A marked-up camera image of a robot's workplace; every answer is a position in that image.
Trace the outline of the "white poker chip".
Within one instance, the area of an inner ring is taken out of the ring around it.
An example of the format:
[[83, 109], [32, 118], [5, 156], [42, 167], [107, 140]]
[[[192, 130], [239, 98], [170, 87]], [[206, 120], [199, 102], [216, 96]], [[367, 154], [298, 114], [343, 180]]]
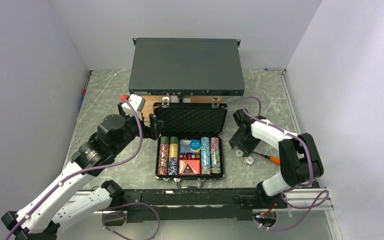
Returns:
[[221, 168], [220, 167], [212, 167], [211, 168], [211, 174], [217, 175], [221, 173]]
[[252, 165], [255, 162], [255, 160], [251, 156], [247, 156], [244, 158], [244, 163], [248, 165]]
[[237, 157], [243, 157], [244, 156], [244, 152], [238, 149], [238, 150], [235, 151], [235, 155]]

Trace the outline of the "blue dealer button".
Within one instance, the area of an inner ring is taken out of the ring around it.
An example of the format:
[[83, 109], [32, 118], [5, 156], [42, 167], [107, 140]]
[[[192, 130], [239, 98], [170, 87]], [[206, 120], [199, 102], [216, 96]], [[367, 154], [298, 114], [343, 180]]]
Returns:
[[190, 150], [192, 152], [199, 152], [201, 150], [201, 142], [198, 139], [192, 139], [189, 143]]

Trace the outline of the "red triangle card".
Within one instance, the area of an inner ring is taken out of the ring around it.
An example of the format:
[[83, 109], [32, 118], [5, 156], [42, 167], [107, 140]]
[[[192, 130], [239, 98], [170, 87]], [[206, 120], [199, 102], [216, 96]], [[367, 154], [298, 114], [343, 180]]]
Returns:
[[186, 161], [181, 161], [179, 163], [179, 174], [180, 175], [196, 175], [196, 171], [191, 165], [191, 163]]

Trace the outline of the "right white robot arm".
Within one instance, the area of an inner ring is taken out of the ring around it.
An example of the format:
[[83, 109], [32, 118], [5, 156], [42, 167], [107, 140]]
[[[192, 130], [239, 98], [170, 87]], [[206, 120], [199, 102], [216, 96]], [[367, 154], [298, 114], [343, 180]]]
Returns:
[[275, 196], [305, 184], [312, 184], [324, 174], [324, 166], [314, 138], [309, 133], [294, 133], [280, 128], [262, 116], [250, 116], [240, 109], [233, 114], [238, 130], [229, 140], [231, 148], [238, 148], [249, 156], [260, 142], [278, 151], [280, 170], [257, 184], [256, 203], [269, 207]]

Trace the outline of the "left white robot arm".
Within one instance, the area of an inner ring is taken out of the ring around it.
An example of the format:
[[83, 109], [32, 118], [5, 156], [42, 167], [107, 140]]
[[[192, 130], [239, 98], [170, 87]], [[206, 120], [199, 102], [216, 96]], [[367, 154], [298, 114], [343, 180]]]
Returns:
[[55, 240], [64, 230], [93, 212], [117, 210], [125, 203], [124, 190], [107, 180], [91, 194], [70, 198], [103, 170], [117, 166], [118, 154], [135, 138], [157, 140], [163, 121], [150, 114], [145, 125], [141, 111], [131, 103], [118, 105], [119, 112], [106, 116], [87, 142], [75, 152], [59, 176], [31, 203], [2, 217], [9, 236], [17, 240]]

